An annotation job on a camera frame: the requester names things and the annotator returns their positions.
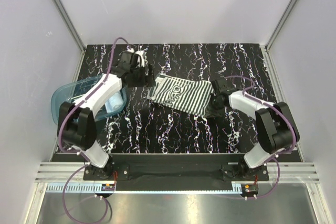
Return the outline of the light blue towel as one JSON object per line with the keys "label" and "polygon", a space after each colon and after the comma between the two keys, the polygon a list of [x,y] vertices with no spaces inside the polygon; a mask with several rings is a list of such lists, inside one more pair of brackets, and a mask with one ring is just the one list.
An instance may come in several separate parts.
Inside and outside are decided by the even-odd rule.
{"label": "light blue towel", "polygon": [[113,96],[111,96],[109,100],[105,103],[105,107],[108,113],[119,111],[123,107],[123,98],[120,92],[115,93]]}

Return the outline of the green white striped towel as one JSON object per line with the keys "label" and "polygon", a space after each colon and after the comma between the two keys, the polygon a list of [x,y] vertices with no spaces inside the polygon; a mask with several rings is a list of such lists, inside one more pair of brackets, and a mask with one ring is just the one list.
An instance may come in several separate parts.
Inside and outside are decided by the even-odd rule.
{"label": "green white striped towel", "polygon": [[192,81],[160,73],[155,78],[155,86],[148,91],[147,99],[171,109],[205,117],[213,91],[209,81]]}

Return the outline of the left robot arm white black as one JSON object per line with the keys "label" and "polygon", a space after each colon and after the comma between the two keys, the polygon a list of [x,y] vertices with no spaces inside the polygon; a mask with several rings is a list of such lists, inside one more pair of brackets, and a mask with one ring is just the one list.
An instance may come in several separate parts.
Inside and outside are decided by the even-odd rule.
{"label": "left robot arm white black", "polygon": [[58,147],[63,152],[83,156],[103,180],[113,175],[113,167],[97,141],[96,115],[122,88],[155,85],[153,67],[145,63],[145,55],[143,50],[123,51],[117,65],[109,64],[107,73],[87,93],[72,103],[63,102],[59,108]]}

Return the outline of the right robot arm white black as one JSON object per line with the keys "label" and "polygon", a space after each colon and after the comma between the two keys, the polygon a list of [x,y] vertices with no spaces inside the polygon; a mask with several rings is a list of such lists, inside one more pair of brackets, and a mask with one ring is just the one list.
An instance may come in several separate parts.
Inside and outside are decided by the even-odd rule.
{"label": "right robot arm white black", "polygon": [[245,113],[256,123],[258,143],[238,162],[239,176],[250,180],[272,158],[292,152],[300,135],[285,102],[272,103],[258,99],[247,93],[230,87],[226,79],[211,82],[213,92],[206,113],[210,116],[223,116],[226,108]]}

